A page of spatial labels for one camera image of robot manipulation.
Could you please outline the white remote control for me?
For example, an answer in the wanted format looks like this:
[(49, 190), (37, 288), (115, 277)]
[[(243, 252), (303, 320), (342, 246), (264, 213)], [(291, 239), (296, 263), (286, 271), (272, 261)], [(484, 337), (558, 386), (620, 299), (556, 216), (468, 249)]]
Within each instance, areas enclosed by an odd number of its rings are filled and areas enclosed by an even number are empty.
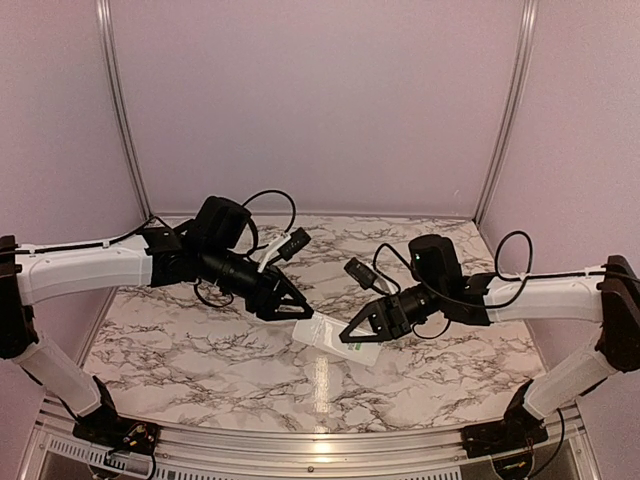
[(381, 346), (377, 343), (344, 343), (340, 333), (347, 323), (315, 312), (310, 319), (296, 322), (292, 338), (307, 346), (314, 347), (345, 360), (372, 367), (378, 360)]

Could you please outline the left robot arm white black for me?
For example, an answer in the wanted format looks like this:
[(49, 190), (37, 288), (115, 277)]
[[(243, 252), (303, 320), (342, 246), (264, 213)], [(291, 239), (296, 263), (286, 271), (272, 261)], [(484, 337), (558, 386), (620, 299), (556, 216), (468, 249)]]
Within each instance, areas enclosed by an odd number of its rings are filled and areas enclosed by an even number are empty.
[(210, 196), (197, 215), (177, 227), (144, 224), (115, 239), (68, 245), (17, 244), (1, 239), (1, 356), (61, 399), (78, 423), (106, 445), (125, 438), (105, 386), (71, 361), (34, 325), (35, 304), (50, 298), (111, 287), (163, 287), (205, 281), (244, 300), (263, 321), (306, 320), (313, 309), (276, 267), (310, 241), (287, 229), (256, 262), (235, 247), (252, 224), (251, 213), (230, 199)]

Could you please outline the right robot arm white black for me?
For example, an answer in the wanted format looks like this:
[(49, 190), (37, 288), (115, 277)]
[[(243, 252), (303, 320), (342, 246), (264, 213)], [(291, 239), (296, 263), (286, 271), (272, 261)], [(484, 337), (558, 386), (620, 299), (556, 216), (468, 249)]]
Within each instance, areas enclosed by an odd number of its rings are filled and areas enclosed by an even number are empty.
[(417, 237), (409, 252), (404, 264), (415, 286), (366, 304), (340, 333), (343, 343), (399, 339), (437, 312), (468, 326), (552, 319), (599, 326), (586, 345), (518, 389), (495, 428), (502, 446), (519, 446), (563, 404), (617, 373), (638, 370), (639, 279), (625, 257), (575, 272), (466, 276), (447, 237)]

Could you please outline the front aluminium frame rail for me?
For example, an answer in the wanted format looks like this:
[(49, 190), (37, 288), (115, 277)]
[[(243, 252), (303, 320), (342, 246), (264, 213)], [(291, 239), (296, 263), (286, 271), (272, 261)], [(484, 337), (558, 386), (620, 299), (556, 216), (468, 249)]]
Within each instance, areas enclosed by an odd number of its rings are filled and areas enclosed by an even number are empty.
[(21, 479), (598, 479), (574, 407), (547, 420), (548, 438), (472, 457), (467, 426), (375, 433), (224, 430), (162, 422), (152, 457), (107, 453), (78, 439), (59, 401), (45, 399), (19, 468)]

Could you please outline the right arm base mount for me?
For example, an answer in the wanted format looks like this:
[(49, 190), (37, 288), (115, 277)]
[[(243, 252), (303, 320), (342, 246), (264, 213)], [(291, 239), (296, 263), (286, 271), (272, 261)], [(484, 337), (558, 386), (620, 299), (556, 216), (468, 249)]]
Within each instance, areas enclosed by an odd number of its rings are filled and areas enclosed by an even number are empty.
[(515, 392), (501, 420), (473, 424), (461, 430), (462, 446), (469, 458), (531, 447), (548, 440), (544, 421), (524, 408), (529, 380)]

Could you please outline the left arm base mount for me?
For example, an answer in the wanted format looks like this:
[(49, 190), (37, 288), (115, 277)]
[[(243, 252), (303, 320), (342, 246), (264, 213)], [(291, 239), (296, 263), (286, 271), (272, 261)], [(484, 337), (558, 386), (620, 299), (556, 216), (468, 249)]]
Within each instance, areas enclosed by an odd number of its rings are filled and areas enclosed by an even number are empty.
[(121, 416), (106, 385), (96, 376), (93, 380), (100, 393), (100, 403), (92, 412), (76, 416), (73, 436), (109, 447), (113, 452), (126, 451), (149, 456), (154, 454), (159, 425)]

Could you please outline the left aluminium frame post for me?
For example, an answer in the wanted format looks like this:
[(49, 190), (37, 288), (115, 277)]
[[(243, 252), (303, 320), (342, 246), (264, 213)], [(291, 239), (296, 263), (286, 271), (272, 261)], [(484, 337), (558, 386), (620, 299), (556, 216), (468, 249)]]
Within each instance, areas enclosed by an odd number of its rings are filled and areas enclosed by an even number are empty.
[(117, 58), (111, 2), (108, 0), (97, 0), (96, 15), (108, 86), (119, 137), (124, 152), (126, 167), (130, 175), (134, 197), (141, 217), (149, 219), (152, 216), (152, 208), (147, 189), (144, 184), (135, 141), (128, 118), (124, 89)]

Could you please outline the aluminium frame post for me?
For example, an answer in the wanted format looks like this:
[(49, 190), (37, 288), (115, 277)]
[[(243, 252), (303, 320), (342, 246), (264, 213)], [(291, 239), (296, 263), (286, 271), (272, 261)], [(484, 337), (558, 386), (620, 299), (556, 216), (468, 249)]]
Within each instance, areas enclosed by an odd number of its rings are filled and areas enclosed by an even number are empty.
[(128, 118), (124, 89), (117, 58), (111, 2), (108, 0), (97, 0), (96, 15), (108, 86), (119, 137), (124, 152), (126, 167), (130, 175), (134, 197), (141, 217), (149, 219), (152, 216), (152, 208), (147, 189), (144, 184), (135, 141)]
[(473, 217), (473, 221), (478, 228), (481, 227), (487, 218), (492, 199), (499, 183), (500, 174), (506, 161), (511, 135), (530, 67), (538, 9), (539, 2), (536, 0), (526, 0), (522, 4), (515, 58), (513, 61), (513, 68), (508, 85), (505, 105), (494, 142), (489, 167)]

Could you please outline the right aluminium frame post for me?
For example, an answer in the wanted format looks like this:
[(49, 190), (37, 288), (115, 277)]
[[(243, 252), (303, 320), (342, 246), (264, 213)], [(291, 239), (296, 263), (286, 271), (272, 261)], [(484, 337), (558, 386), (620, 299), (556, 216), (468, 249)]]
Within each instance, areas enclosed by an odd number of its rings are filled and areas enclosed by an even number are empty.
[(515, 58), (513, 61), (513, 68), (508, 85), (505, 105), (494, 142), (489, 167), (473, 217), (473, 221), (478, 228), (481, 227), (487, 218), (492, 199), (499, 183), (500, 174), (506, 161), (511, 135), (530, 67), (538, 9), (539, 2), (536, 0), (526, 0), (522, 4)]

